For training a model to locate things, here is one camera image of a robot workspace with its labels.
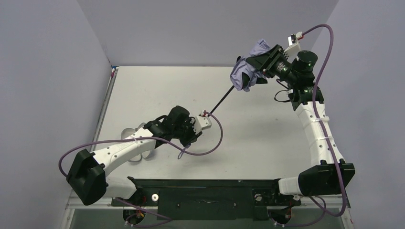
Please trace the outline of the lavender umbrella case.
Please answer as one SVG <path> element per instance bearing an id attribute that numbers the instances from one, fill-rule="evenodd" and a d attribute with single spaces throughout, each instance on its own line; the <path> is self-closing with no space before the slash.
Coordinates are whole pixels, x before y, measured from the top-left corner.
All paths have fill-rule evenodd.
<path id="1" fill-rule="evenodd" d="M 142 159 L 149 160 L 154 155 L 155 140 L 136 140 L 142 137 L 151 137 L 153 134 L 143 127 L 138 129 L 125 128 L 121 132 L 121 139 L 123 140 L 133 140 L 131 142 L 126 142 L 127 147 L 124 149 L 124 159 L 125 161 L 138 162 Z"/>

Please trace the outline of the lavender umbrella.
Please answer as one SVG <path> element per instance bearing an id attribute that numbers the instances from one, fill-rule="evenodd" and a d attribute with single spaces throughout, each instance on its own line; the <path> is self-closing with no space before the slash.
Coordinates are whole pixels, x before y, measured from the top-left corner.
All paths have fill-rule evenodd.
<path id="1" fill-rule="evenodd" d="M 263 72 L 260 70 L 256 70 L 252 65 L 247 63 L 247 58 L 245 56 L 239 56 L 236 60 L 235 66 L 232 68 L 230 73 L 230 81 L 232 86 L 228 89 L 225 95 L 219 100 L 219 102 L 214 106 L 211 112 L 204 111 L 204 117 L 212 117 L 218 124 L 220 129 L 220 139 L 218 144 L 211 150 L 204 152 L 204 153 L 192 153 L 188 152 L 189 146 L 185 146 L 183 149 L 180 150 L 180 153 L 177 156 L 177 159 L 180 160 L 184 154 L 192 155 L 192 156 L 204 156 L 214 152 L 222 143 L 224 130 L 220 121 L 213 115 L 213 112 L 222 104 L 222 102 L 227 98 L 227 96 L 231 93 L 233 89 L 238 91 L 245 91 L 249 92 L 250 87 L 256 84 L 266 84 L 267 79 L 263 75 Z"/>

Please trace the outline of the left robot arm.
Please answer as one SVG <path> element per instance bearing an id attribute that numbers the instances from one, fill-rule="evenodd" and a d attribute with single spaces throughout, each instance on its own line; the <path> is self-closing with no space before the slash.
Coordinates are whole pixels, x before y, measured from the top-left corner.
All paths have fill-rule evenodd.
<path id="1" fill-rule="evenodd" d="M 211 125 L 208 117 L 193 116 L 177 105 L 168 115 L 145 123 L 130 136 L 110 140 L 110 146 L 92 152 L 80 147 L 66 180 L 85 206 L 101 198 L 129 199 L 136 192 L 136 186 L 129 178 L 110 178 L 115 169 L 173 139 L 188 146 L 196 142 L 203 130 Z"/>

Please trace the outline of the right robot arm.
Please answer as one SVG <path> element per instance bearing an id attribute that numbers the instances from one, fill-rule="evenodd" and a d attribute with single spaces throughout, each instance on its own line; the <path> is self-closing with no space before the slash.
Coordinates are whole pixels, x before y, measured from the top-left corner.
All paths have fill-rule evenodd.
<path id="1" fill-rule="evenodd" d="M 311 167 L 296 177 L 280 179 L 278 187 L 282 195 L 341 194 L 355 175 L 354 165 L 345 162 L 337 149 L 322 92 L 315 87 L 313 68 L 317 60 L 315 53 L 299 51 L 289 62 L 279 45 L 246 60 L 254 72 L 263 73 L 267 78 L 278 77 L 287 83 L 289 100 L 309 143 Z"/>

